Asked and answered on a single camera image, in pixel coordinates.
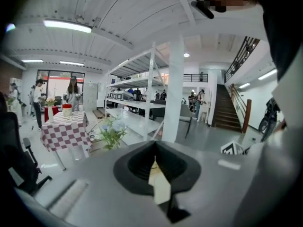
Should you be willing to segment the black office chair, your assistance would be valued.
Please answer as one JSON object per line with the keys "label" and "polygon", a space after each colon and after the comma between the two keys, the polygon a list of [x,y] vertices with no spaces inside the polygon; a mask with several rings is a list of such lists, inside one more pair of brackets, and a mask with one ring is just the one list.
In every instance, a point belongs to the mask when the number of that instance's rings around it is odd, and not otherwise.
{"label": "black office chair", "polygon": [[33,196],[52,177],[48,175],[37,181],[41,170],[29,139],[23,138],[23,143],[25,148],[22,148],[16,114],[0,113],[0,163],[7,170],[12,185]]}

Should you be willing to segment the black parked scooter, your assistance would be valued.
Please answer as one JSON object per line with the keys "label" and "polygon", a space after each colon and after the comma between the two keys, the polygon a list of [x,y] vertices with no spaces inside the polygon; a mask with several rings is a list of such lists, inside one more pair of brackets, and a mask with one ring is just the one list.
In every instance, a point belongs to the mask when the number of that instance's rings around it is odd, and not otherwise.
{"label": "black parked scooter", "polygon": [[276,127],[277,114],[281,112],[277,102],[273,97],[266,103],[266,107],[267,108],[264,117],[262,118],[258,127],[258,131],[260,133],[263,133],[260,142],[264,142],[271,135],[274,128]]}

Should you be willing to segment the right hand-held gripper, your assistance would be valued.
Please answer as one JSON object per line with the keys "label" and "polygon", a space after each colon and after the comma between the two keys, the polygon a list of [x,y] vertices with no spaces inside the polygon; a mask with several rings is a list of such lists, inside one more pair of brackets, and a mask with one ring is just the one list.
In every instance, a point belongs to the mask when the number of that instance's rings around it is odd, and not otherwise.
{"label": "right hand-held gripper", "polygon": [[246,155],[244,147],[235,141],[221,146],[220,150],[222,154],[226,155]]}

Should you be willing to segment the black balcony railing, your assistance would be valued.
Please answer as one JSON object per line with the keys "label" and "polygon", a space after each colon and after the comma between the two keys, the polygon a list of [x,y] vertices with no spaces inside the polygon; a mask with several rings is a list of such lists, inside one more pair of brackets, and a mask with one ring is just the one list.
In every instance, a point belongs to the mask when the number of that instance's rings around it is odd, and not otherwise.
{"label": "black balcony railing", "polygon": [[255,50],[256,46],[260,42],[260,39],[246,36],[241,44],[239,51],[236,54],[233,62],[224,75],[224,82],[226,83],[244,64],[249,58],[251,53]]}

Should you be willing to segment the red white checkered table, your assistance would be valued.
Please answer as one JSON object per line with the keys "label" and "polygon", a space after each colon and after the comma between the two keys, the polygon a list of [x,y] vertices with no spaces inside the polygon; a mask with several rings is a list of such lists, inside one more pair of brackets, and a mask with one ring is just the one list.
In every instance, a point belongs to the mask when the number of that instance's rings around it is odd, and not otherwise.
{"label": "red white checkered table", "polygon": [[41,142],[53,153],[63,171],[66,167],[59,157],[59,150],[68,149],[71,152],[74,147],[82,147],[84,156],[89,156],[92,143],[86,131],[88,125],[89,121],[84,111],[73,112],[70,116],[64,116],[59,112],[53,117],[53,122],[47,121],[42,125]]}

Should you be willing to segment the white vase with flowers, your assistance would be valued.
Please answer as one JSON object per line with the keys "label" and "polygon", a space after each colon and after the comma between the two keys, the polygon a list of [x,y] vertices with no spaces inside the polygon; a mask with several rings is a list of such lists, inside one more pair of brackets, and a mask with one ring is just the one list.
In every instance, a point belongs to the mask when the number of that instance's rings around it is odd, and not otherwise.
{"label": "white vase with flowers", "polygon": [[120,147],[120,140],[126,135],[126,125],[120,119],[105,118],[99,126],[100,138],[104,142],[104,148],[108,150]]}

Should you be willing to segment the white pillar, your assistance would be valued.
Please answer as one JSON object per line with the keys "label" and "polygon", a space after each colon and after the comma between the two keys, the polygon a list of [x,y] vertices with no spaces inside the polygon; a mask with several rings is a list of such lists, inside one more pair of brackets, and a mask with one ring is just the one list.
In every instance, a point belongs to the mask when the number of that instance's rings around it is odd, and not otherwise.
{"label": "white pillar", "polygon": [[162,140],[175,142],[178,132],[184,74],[184,39],[175,36],[170,41],[169,83],[163,123]]}

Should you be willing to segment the dark wooden staircase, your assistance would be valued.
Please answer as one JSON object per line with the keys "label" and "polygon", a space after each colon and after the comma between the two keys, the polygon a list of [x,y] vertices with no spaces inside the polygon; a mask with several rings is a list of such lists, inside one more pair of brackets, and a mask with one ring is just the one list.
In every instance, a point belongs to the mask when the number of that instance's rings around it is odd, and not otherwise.
{"label": "dark wooden staircase", "polygon": [[242,99],[236,87],[217,85],[214,118],[211,126],[246,133],[251,113],[252,100]]}

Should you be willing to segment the white metal locker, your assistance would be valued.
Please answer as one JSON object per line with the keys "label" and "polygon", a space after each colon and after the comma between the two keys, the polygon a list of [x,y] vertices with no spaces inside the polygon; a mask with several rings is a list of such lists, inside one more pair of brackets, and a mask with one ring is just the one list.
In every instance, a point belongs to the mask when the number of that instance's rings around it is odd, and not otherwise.
{"label": "white metal locker", "polygon": [[84,83],[83,85],[83,110],[93,111],[97,108],[98,85],[94,83]]}

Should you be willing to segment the person's torso black t-shirt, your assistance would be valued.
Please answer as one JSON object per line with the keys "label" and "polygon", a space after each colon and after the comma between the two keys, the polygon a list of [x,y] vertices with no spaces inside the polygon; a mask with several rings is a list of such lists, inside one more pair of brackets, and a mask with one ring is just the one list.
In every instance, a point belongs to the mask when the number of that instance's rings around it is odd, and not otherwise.
{"label": "person's torso black t-shirt", "polygon": [[270,54],[280,80],[303,44],[303,0],[257,0],[263,8],[263,22]]}

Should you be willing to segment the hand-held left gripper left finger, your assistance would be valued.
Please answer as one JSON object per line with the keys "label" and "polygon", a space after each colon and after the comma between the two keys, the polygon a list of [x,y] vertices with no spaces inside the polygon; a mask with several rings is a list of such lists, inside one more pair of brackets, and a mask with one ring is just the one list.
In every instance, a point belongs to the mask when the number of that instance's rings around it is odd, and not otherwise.
{"label": "hand-held left gripper left finger", "polygon": [[36,201],[48,208],[75,180],[87,184],[65,221],[76,227],[171,227],[170,221],[151,196],[126,190],[115,178],[115,162],[139,148],[125,148],[89,157],[56,176],[36,195]]}

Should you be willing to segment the tall white vase pink flowers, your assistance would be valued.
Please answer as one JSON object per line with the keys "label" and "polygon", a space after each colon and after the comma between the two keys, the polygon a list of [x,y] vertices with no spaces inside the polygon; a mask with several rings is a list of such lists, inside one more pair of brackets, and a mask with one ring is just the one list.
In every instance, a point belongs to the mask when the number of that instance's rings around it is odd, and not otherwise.
{"label": "tall white vase pink flowers", "polygon": [[49,122],[53,123],[53,106],[54,106],[56,100],[54,97],[50,96],[46,99],[45,102],[47,104]]}

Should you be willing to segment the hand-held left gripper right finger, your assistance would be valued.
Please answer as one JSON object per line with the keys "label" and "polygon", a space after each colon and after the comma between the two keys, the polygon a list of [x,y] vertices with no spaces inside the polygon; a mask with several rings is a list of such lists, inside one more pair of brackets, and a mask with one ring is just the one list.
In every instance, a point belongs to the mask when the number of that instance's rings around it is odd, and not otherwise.
{"label": "hand-held left gripper right finger", "polygon": [[255,154],[226,155],[155,142],[171,199],[155,227],[253,227]]}

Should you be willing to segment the grey upholstered chair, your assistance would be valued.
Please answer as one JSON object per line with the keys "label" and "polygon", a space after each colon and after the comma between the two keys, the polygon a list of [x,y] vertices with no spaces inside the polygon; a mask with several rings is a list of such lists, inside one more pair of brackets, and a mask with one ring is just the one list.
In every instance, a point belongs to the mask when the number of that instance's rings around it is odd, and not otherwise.
{"label": "grey upholstered chair", "polygon": [[186,138],[187,135],[188,135],[188,132],[189,132],[189,129],[190,129],[190,126],[191,126],[192,119],[193,119],[193,113],[190,111],[190,109],[188,108],[187,105],[182,104],[182,105],[181,105],[181,108],[180,108],[179,120],[180,120],[181,122],[186,122],[186,123],[188,123],[185,138]]}

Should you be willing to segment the white metal shelf rack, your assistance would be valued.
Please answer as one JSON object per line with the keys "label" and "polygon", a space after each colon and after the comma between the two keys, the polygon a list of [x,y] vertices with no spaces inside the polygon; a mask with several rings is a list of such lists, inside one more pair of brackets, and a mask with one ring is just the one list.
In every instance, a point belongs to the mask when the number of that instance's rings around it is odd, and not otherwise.
{"label": "white metal shelf rack", "polygon": [[106,108],[105,115],[126,125],[125,144],[149,140],[150,134],[157,135],[162,127],[163,124],[150,117],[150,113],[165,108],[165,102],[156,101],[154,93],[167,90],[160,69],[168,66],[153,42],[150,49],[120,63],[106,74],[105,102],[118,107]]}

